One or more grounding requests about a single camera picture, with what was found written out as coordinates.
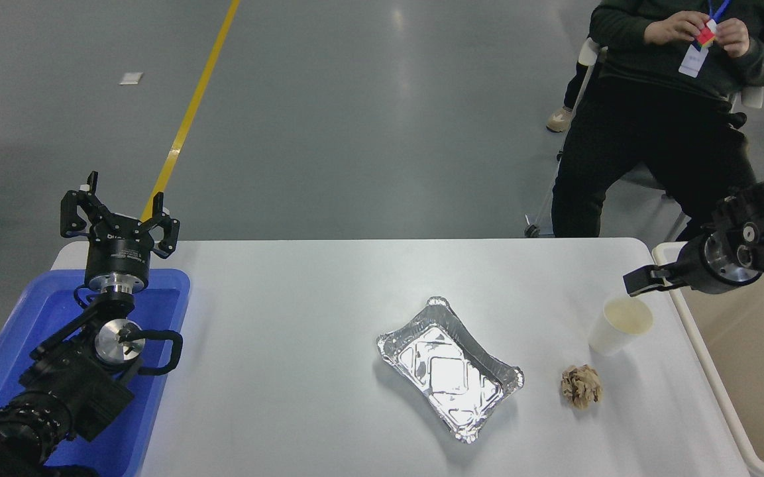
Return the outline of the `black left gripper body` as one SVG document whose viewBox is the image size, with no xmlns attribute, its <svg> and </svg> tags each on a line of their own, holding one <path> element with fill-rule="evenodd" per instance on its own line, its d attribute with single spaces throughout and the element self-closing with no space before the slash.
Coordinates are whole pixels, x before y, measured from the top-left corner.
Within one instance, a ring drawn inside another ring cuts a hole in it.
<svg viewBox="0 0 764 477">
<path fill-rule="evenodd" d="M 91 224 L 85 278 L 125 274 L 148 279 L 154 239 L 137 225 L 136 219 L 104 219 Z"/>
</svg>

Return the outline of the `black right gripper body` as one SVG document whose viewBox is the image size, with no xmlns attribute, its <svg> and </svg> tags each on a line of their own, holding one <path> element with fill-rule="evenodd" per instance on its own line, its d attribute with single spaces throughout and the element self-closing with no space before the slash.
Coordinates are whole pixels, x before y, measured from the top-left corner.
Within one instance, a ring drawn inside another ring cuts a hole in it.
<svg viewBox="0 0 764 477">
<path fill-rule="evenodd" d="M 719 295 L 721 281 L 709 269 L 705 246 L 710 235 L 692 238 L 679 251 L 676 261 L 676 285 L 689 287 L 706 295 Z"/>
</svg>

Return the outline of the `person's left hand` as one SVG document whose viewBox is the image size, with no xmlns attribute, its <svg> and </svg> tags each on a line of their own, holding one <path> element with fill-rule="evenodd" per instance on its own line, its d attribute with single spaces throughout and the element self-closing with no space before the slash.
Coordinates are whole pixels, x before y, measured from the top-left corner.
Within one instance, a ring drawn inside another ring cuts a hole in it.
<svg viewBox="0 0 764 477">
<path fill-rule="evenodd" d="M 717 26 L 715 43 L 726 52 L 729 58 L 745 56 L 751 45 L 750 33 L 741 19 L 725 19 Z"/>
</svg>

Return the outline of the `person's right hand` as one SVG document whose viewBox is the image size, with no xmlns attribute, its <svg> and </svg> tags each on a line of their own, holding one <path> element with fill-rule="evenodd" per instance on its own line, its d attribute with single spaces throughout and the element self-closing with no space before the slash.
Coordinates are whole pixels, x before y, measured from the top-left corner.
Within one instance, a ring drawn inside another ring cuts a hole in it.
<svg viewBox="0 0 764 477">
<path fill-rule="evenodd" d="M 693 42 L 706 22 L 709 21 L 708 13 L 694 10 L 682 10 L 662 21 L 655 21 L 644 30 L 644 43 L 652 45 L 666 45 L 671 42 Z"/>
</svg>

